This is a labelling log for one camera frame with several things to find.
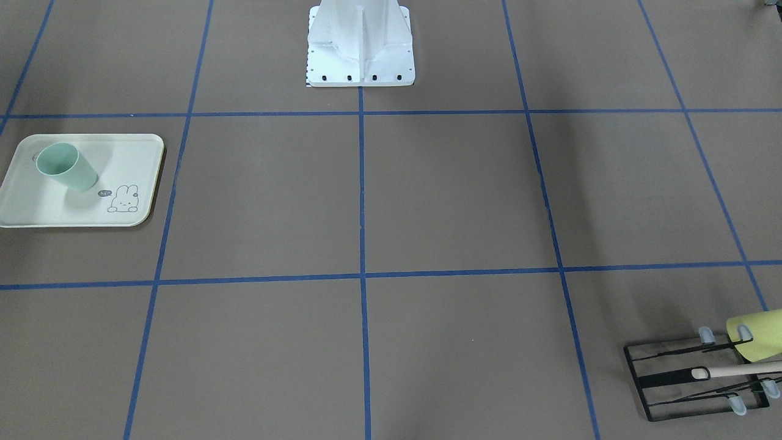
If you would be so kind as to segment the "yellow cup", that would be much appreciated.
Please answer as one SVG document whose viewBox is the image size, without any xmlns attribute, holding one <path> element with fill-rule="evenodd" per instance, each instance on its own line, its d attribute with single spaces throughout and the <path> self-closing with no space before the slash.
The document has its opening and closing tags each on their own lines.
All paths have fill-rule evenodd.
<svg viewBox="0 0 782 440">
<path fill-rule="evenodd" d="M 781 353 L 781 309 L 729 318 L 726 330 L 738 353 L 749 362 Z"/>
</svg>

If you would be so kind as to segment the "pale green cup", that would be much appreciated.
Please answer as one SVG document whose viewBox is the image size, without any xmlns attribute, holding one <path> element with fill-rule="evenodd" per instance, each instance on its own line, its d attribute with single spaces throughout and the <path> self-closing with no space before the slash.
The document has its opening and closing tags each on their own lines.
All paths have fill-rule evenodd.
<svg viewBox="0 0 782 440">
<path fill-rule="evenodd" d="M 95 186 L 98 173 L 75 145 L 66 142 L 45 147 L 35 159 L 39 173 L 76 192 Z"/>
</svg>

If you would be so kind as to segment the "cream rabbit tray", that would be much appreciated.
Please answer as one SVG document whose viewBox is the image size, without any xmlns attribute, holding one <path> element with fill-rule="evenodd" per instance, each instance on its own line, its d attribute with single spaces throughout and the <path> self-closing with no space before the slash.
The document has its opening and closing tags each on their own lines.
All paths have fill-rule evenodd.
<svg viewBox="0 0 782 440">
<path fill-rule="evenodd" d="M 97 173 L 76 192 L 43 175 L 37 156 L 55 143 L 74 145 Z M 2 182 L 3 228 L 132 227 L 153 206 L 164 141 L 156 134 L 33 134 L 23 139 Z"/>
</svg>

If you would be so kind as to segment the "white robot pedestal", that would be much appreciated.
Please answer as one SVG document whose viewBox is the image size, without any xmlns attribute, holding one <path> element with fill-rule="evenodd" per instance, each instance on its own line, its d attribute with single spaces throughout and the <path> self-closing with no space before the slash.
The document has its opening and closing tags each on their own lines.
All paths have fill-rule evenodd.
<svg viewBox="0 0 782 440">
<path fill-rule="evenodd" d="M 321 1 L 308 19 L 308 87 L 414 84 L 411 14 L 399 2 Z"/>
</svg>

